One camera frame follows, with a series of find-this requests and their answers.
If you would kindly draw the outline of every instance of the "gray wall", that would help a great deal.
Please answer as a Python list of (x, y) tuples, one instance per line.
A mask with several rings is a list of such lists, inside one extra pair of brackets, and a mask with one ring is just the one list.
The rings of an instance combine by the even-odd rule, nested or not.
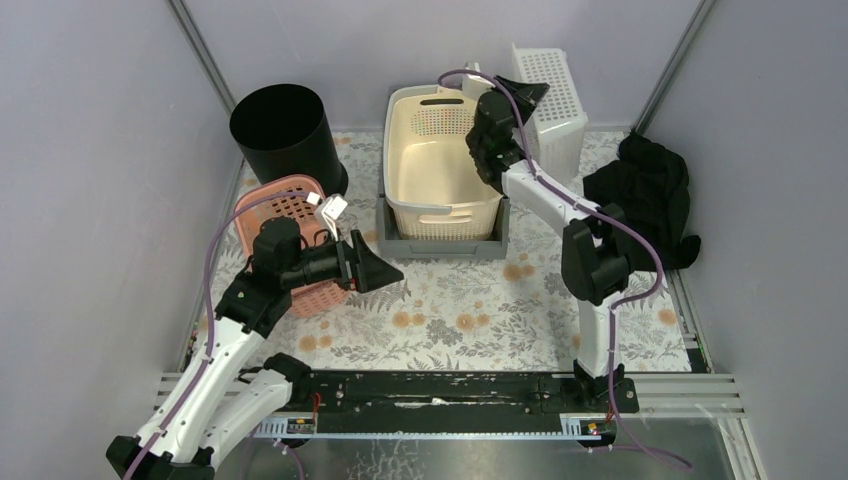
[(330, 124), (382, 127), (390, 87), (467, 60), (510, 75), (510, 43), (559, 47), (595, 126), (636, 121), (698, 0), (190, 0), (233, 94), (293, 82)]
[(772, 479), (844, 476), (848, 3), (719, 2), (648, 134), (687, 159), (688, 272)]
[(239, 156), (164, 1), (0, 2), (0, 478), (115, 478)]

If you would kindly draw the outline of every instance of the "white plastic basket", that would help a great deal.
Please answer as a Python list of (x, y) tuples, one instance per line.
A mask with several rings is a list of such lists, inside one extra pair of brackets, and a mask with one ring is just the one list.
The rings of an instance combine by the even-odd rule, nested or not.
[(560, 183), (568, 183), (577, 175), (583, 132), (589, 120), (577, 97), (565, 52), (558, 48), (513, 45), (512, 68), (512, 74), (520, 82), (551, 86), (530, 117), (527, 140), (530, 153), (545, 172)]
[(383, 182), (400, 235), (415, 240), (484, 240), (500, 195), (483, 183), (465, 136), (477, 102), (436, 85), (402, 88), (389, 99)]

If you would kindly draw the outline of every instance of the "pink basket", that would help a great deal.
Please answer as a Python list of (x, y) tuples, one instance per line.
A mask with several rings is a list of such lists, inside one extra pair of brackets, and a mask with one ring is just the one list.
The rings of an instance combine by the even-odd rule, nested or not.
[[(311, 177), (290, 175), (247, 192), (239, 199), (236, 209), (280, 192), (315, 192), (324, 198), (321, 185)], [(253, 239), (259, 234), (262, 223), (270, 218), (281, 216), (295, 219), (300, 225), (300, 233), (309, 245), (313, 245), (315, 234), (321, 230), (321, 224), (313, 217), (314, 210), (315, 207), (306, 203), (305, 198), (284, 197), (260, 203), (239, 215), (235, 221), (236, 230), (238, 230), (245, 256), (253, 254)], [(323, 235), (318, 237), (319, 240), (324, 238)], [(340, 304), (349, 293), (331, 280), (296, 288), (292, 291), (292, 308), (289, 311), (298, 317), (311, 317)]]

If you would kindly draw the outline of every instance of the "gray floor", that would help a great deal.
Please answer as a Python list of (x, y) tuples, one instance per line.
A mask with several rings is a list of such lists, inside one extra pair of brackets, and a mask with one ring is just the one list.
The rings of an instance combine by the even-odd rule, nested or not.
[[(577, 443), (547, 440), (312, 440), (297, 452), (310, 479), (687, 479), (733, 478), (721, 435), (702, 420), (651, 420), (629, 426), (646, 445), (665, 448), (695, 464), (692, 475), (661, 465), (643, 453), (588, 455)], [(254, 441), (249, 480), (296, 479), (293, 459), (267, 440)], [(216, 480), (236, 480), (237, 447)]]

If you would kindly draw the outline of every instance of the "black trash can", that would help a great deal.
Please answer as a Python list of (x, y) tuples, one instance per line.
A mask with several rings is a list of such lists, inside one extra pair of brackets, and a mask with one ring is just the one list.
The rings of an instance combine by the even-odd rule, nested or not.
[(347, 191), (324, 104), (302, 85), (261, 88), (236, 105), (230, 133), (262, 183), (308, 175), (326, 195)]

